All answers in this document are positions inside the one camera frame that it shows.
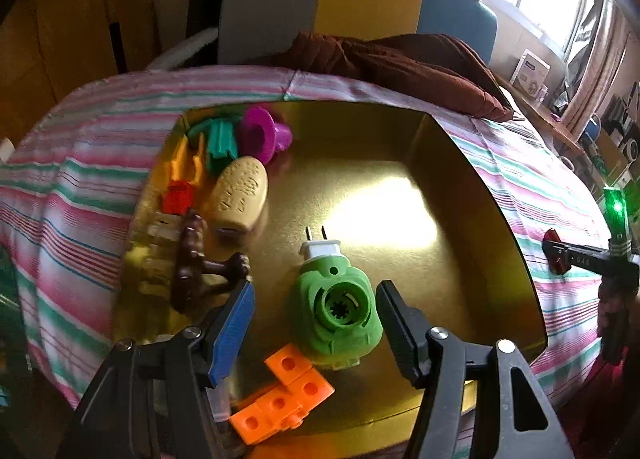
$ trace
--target gold metal surface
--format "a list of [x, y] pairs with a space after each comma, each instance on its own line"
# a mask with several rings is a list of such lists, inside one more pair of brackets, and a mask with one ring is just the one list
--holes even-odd
[[[542, 313], [513, 234], [476, 171], [431, 116], [347, 102], [268, 107], [290, 125], [294, 142], [267, 166], [265, 211], [238, 243], [212, 233], [206, 240], [213, 259], [246, 252], [254, 277], [255, 315], [229, 378], [235, 399], [273, 381], [262, 361], [294, 340], [287, 300], [302, 264], [305, 226], [319, 232], [324, 225], [374, 287], [393, 280], [408, 305], [460, 339], [493, 344], [508, 338], [529, 361], [542, 352]], [[131, 247], [148, 243], [146, 225], [167, 184], [163, 162], [187, 126], [229, 109], [193, 110], [178, 122], [142, 194]], [[207, 182], [198, 199], [205, 218], [211, 187]], [[198, 321], [207, 305], [183, 316], [161, 296], [142, 295], [136, 262], [125, 259], [114, 341], [128, 336], [143, 343]], [[422, 392], [402, 378], [386, 338], [357, 367], [322, 373], [335, 394], [299, 429], [258, 445], [252, 458], [351, 457], [409, 437]], [[470, 383], [463, 410], [474, 404]]]

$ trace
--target brown cloth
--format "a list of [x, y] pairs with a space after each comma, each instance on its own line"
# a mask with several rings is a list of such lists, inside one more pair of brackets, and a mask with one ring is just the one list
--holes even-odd
[[449, 35], [366, 42], [299, 33], [288, 51], [259, 63], [362, 80], [476, 118], [513, 119], [489, 68], [473, 49]]

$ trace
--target striped tablecloth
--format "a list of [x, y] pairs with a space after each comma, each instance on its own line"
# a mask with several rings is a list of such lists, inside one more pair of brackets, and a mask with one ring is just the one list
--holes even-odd
[[[142, 72], [71, 93], [0, 167], [0, 245], [14, 263], [30, 354], [76, 406], [110, 349], [127, 227], [156, 154], [184, 110], [276, 100], [377, 102], [430, 113], [478, 171], [529, 266], [549, 345], [533, 370], [558, 406], [598, 355], [596, 275], [551, 276], [540, 241], [606, 246], [609, 230], [585, 186], [522, 116], [497, 124], [372, 84], [279, 68]], [[466, 456], [470, 431], [459, 441]]]

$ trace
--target brown toy figure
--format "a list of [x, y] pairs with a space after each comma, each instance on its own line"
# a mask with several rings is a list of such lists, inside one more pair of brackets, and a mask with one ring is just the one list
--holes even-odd
[[[193, 208], [189, 208], [182, 218], [178, 254], [175, 260], [174, 277], [171, 286], [171, 305], [184, 313], [188, 303], [207, 293], [228, 293], [238, 282], [245, 279], [251, 269], [249, 258], [242, 253], [234, 253], [226, 261], [209, 261], [204, 255], [204, 230], [206, 224]], [[219, 275], [226, 284], [206, 289], [203, 275]]]

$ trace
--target green plastic part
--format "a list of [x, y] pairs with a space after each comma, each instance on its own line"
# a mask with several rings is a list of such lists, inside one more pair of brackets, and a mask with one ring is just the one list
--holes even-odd
[[626, 214], [625, 195], [622, 190], [606, 186], [604, 194], [604, 218], [611, 232], [609, 249], [616, 257], [631, 257], [631, 239], [629, 220]]
[[228, 164], [237, 158], [238, 144], [233, 122], [226, 118], [214, 118], [211, 120], [207, 140], [207, 172], [212, 176], [219, 176]]
[[238, 158], [238, 143], [234, 134], [234, 125], [239, 116], [219, 116], [207, 118], [189, 129], [187, 138], [193, 149], [198, 146], [198, 137], [204, 132], [207, 140], [207, 173], [219, 176], [233, 160]]
[[294, 290], [300, 347], [317, 365], [353, 367], [382, 338], [371, 283], [344, 255], [306, 261]]

